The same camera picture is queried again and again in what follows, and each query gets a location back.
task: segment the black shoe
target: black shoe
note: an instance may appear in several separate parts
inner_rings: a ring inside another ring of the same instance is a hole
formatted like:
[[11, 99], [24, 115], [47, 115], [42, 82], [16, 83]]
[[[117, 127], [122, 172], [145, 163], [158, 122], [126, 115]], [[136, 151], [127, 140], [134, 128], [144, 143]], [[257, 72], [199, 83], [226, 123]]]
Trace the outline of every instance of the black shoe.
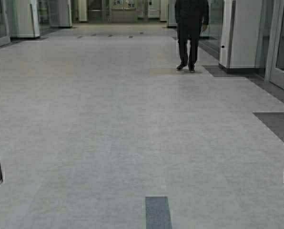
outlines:
[[177, 70], [181, 71], [184, 67], [185, 67], [185, 65], [182, 63], [177, 67]]
[[190, 73], [195, 73], [194, 67], [190, 67], [190, 66], [189, 66], [189, 72], [190, 72]]

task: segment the speckled floor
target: speckled floor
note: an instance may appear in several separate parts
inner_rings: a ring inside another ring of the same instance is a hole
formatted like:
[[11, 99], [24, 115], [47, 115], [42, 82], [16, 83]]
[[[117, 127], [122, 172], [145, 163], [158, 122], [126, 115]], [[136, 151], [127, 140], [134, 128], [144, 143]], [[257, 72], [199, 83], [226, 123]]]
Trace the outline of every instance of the speckled floor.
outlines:
[[152, 195], [173, 229], [284, 229], [284, 143], [253, 114], [284, 104], [213, 77], [203, 50], [176, 72], [175, 33], [76, 25], [0, 49], [0, 229], [145, 229]]

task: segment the leg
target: leg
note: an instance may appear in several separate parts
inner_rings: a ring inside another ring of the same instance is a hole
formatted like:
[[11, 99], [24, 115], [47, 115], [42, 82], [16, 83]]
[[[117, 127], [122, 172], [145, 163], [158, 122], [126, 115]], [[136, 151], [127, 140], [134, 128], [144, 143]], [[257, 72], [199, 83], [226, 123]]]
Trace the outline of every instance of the leg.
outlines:
[[189, 68], [190, 69], [195, 68], [195, 63], [198, 57], [198, 43], [199, 43], [198, 31], [192, 31], [191, 44], [190, 44], [190, 58], [189, 58]]
[[188, 41], [188, 30], [182, 24], [178, 24], [178, 44], [179, 44], [179, 55], [181, 59], [181, 64], [186, 66], [188, 64], [188, 51], [187, 51], [187, 41]]

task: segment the black pants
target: black pants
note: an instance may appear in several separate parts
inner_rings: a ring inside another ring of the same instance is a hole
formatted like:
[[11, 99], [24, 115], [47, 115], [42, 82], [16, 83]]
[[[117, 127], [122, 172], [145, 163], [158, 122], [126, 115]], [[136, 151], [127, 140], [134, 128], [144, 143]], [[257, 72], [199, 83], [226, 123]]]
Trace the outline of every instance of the black pants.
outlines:
[[[179, 54], [181, 59], [181, 64], [189, 65], [190, 68], [195, 67], [198, 54], [198, 42], [201, 32], [201, 26], [198, 25], [197, 28], [192, 28], [183, 22], [178, 23], [178, 44], [179, 44]], [[187, 42], [191, 41], [190, 44], [190, 56], [188, 58]]]

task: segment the person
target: person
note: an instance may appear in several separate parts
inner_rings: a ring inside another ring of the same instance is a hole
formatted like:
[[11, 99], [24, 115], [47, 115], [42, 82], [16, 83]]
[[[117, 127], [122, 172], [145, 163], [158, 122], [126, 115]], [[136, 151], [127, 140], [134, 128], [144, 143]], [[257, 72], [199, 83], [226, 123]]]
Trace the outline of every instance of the person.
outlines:
[[[176, 0], [175, 16], [177, 22], [178, 44], [181, 64], [177, 70], [189, 65], [189, 71], [195, 72], [198, 42], [201, 31], [209, 25], [208, 0]], [[187, 42], [190, 42], [190, 56], [188, 58]]]

